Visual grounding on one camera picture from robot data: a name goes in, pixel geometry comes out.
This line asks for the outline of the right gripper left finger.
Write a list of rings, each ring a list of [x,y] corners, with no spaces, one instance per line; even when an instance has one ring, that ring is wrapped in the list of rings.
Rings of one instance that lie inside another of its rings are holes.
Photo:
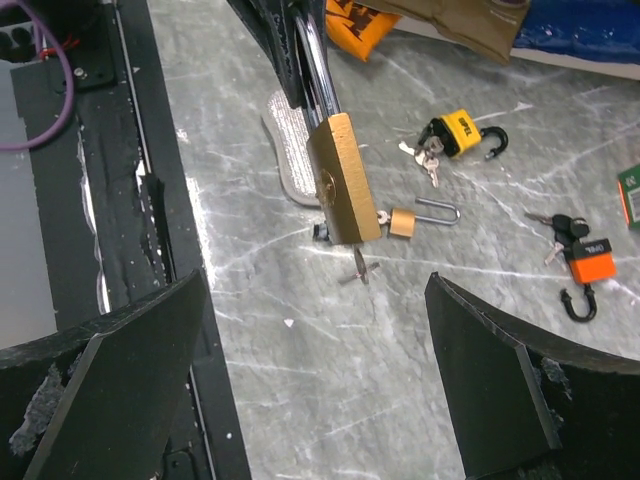
[[[151,479],[201,328],[201,271],[1,352],[4,479]]]

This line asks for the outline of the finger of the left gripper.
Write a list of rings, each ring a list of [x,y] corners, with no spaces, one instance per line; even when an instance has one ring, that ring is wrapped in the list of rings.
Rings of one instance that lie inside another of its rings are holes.
[[[291,1],[228,0],[228,5],[269,58],[291,108],[304,100],[295,53]]]

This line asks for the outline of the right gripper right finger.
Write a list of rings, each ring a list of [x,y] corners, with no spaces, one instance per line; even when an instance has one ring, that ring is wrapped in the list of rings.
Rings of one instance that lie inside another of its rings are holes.
[[[428,322],[468,479],[636,479],[639,363],[432,273]]]

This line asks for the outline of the orange black padlock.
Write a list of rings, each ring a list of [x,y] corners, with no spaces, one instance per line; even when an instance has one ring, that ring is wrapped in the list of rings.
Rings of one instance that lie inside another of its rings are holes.
[[[583,286],[589,310],[585,315],[578,315],[566,289],[560,291],[560,301],[571,320],[578,323],[590,322],[598,310],[592,284],[612,278],[617,273],[610,240],[603,238],[589,242],[575,241],[565,249],[564,256],[574,282]]]

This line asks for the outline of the black keys of orange padlock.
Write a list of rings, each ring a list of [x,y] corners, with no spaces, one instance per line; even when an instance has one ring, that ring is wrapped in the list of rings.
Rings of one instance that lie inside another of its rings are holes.
[[[582,217],[571,217],[562,213],[545,216],[531,212],[526,212],[525,217],[550,226],[554,231],[554,246],[544,260],[546,266],[591,231],[589,224]]]

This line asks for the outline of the large brass padlock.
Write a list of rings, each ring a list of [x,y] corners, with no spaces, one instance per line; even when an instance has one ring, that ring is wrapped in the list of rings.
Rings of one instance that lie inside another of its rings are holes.
[[[319,31],[311,13],[292,10],[305,88],[307,152],[331,241],[359,246],[381,237],[350,116],[340,108]]]

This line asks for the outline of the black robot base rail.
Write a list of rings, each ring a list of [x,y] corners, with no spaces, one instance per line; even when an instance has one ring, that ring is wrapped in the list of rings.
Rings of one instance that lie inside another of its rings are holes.
[[[151,479],[247,479],[147,3],[3,2],[1,352],[194,270],[202,324]]]

